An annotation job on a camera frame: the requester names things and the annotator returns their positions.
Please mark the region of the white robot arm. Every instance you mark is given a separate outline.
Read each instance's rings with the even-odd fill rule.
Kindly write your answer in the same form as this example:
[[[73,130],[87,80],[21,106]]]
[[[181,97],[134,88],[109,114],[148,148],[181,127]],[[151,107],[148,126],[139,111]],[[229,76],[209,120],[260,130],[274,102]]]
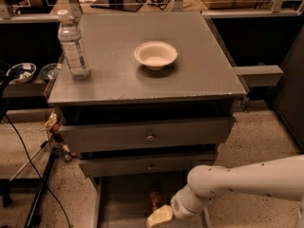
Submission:
[[[198,165],[190,170],[186,185],[172,197],[170,203],[147,218],[146,227],[159,228],[174,219],[196,217],[228,192],[301,203],[304,200],[304,156],[234,168]]]

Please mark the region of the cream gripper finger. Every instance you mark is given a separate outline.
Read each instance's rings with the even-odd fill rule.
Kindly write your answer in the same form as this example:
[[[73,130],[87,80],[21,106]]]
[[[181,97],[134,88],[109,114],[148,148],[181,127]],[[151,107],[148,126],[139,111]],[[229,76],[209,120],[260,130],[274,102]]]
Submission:
[[[146,227],[153,228],[163,222],[163,215],[161,213],[153,213],[146,220]]]

